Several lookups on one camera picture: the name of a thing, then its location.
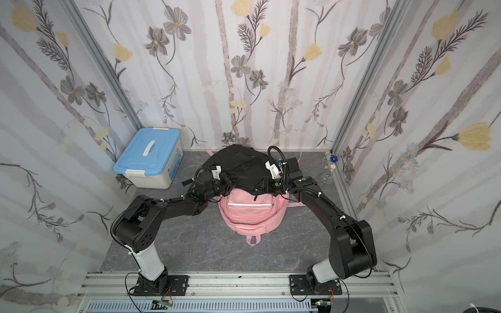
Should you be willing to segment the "pink school backpack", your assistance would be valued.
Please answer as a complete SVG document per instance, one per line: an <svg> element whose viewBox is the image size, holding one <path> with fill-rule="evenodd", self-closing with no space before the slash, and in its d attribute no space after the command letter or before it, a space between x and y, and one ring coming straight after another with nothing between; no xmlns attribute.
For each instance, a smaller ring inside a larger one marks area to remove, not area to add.
<svg viewBox="0 0 501 313"><path fill-rule="evenodd" d="M259 244L262 235L274 231L282 223L288 208L303 205L293 201L288 193L254 197L240 189L213 200L217 201L226 225L245 236L250 246Z"/></svg>

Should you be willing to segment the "black fabric backpack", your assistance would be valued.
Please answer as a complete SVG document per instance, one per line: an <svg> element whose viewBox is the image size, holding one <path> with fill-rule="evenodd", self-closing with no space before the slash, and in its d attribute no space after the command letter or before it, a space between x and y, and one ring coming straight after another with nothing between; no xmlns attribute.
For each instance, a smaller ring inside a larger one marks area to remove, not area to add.
<svg viewBox="0 0 501 313"><path fill-rule="evenodd" d="M232 191L240 189L257 197L265 194L261 191L263 178L271 176L270 171L265 167L267 161L278 166L281 171L280 179L286 187L287 180L284 178L285 164L277 162L270 153L265 154L251 147L240 145L228 146L214 153L197 169L194 176L182 182L182 185L188 186L188 196L194 196L200 200L209 200L205 198L206 183L213 179L211 171L215 169L216 165L219 165L222 168L220 180L228 180L234 184L235 187Z"/></svg>

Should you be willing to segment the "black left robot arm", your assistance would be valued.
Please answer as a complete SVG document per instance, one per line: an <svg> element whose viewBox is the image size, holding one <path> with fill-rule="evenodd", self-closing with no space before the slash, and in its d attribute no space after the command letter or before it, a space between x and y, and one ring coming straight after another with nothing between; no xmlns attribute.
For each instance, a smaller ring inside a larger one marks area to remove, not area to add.
<svg viewBox="0 0 501 313"><path fill-rule="evenodd" d="M140 278L151 285L167 281L168 270L155 248L155 238L164 220L196 216L214 198L227 196L239 182L227 173L215 178L209 171L197 170L194 177L182 182L188 186L177 198L149 198L139 195L112 224L113 239L126 248L139 267Z"/></svg>

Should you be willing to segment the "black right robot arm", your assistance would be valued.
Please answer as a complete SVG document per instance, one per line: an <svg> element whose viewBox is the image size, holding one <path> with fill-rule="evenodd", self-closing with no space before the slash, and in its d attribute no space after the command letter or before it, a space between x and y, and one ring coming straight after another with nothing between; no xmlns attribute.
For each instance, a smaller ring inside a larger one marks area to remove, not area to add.
<svg viewBox="0 0 501 313"><path fill-rule="evenodd" d="M285 159L277 146L270 146L267 154L273 164L275 150L281 156L279 186L297 201L308 207L321 221L330 235L327 258L311 266L310 285L322 285L333 280L356 276L366 279L377 265L373 231L368 222L347 215L323 192L319 184L300 170L297 159Z"/></svg>

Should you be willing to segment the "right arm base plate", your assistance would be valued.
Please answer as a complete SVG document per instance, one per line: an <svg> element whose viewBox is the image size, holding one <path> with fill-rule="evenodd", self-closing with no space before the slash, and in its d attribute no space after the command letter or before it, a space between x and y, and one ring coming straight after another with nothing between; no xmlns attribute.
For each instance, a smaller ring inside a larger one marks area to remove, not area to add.
<svg viewBox="0 0 501 313"><path fill-rule="evenodd" d="M318 282L310 273L290 275L288 284L292 296L340 296L343 294L339 280Z"/></svg>

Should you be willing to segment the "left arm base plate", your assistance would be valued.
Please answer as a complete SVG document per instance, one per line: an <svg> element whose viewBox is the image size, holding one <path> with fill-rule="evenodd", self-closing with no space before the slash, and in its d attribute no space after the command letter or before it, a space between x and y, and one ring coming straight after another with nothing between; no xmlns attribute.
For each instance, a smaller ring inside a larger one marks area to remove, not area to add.
<svg viewBox="0 0 501 313"><path fill-rule="evenodd" d="M161 275L154 281L147 280L140 275L132 294L134 296L185 296L188 286L188 275Z"/></svg>

